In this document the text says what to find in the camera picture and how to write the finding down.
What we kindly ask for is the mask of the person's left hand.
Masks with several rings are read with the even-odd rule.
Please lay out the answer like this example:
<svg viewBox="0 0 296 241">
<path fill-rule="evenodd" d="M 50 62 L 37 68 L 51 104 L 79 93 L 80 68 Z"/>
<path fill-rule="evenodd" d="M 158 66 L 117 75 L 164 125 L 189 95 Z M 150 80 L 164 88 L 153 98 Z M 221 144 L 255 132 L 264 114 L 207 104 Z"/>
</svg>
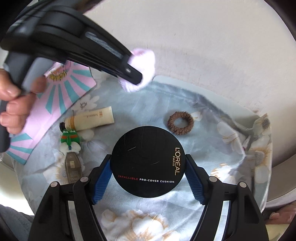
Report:
<svg viewBox="0 0 296 241">
<path fill-rule="evenodd" d="M 1 69 L 1 100 L 6 101 L 6 110 L 1 113 L 1 125 L 8 133 L 19 134 L 33 108 L 37 94 L 46 89 L 46 77 L 40 76 L 31 85 L 31 90 L 26 95 L 21 95 L 18 89 L 10 80 L 9 73 Z"/>
</svg>

